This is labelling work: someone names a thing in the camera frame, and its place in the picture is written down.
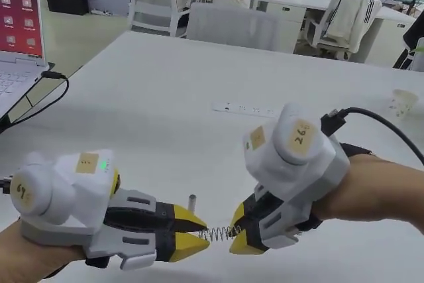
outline power outlet strip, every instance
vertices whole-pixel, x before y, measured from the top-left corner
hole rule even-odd
[[[259,116],[259,117],[277,117],[280,113],[270,107],[252,107],[243,103],[213,103],[212,110],[218,112]]]

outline spring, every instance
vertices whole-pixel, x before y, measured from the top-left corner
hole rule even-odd
[[[242,229],[239,226],[236,227],[218,227],[208,228],[203,231],[199,231],[198,236],[209,242],[213,241],[226,241],[234,239]]]

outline gray mesh chair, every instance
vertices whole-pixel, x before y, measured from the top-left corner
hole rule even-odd
[[[279,51],[282,24],[277,15],[212,3],[190,7],[187,39]]]

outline small metal pin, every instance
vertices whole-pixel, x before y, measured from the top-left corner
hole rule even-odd
[[[196,205],[196,195],[191,194],[188,197],[188,208],[187,208],[187,210],[194,213],[195,205]]]

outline cable connector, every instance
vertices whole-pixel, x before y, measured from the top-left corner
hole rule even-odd
[[[12,181],[12,176],[6,177],[0,180],[0,188],[3,189],[3,193],[6,195],[11,194],[11,181]]]
[[[53,72],[53,71],[44,71],[41,73],[41,77],[45,79],[53,79],[53,80],[65,80],[67,77],[59,72]]]
[[[321,131],[330,137],[337,132],[344,124],[346,124],[345,117],[347,114],[344,109],[337,111],[332,110],[330,113],[325,114],[321,118]]]

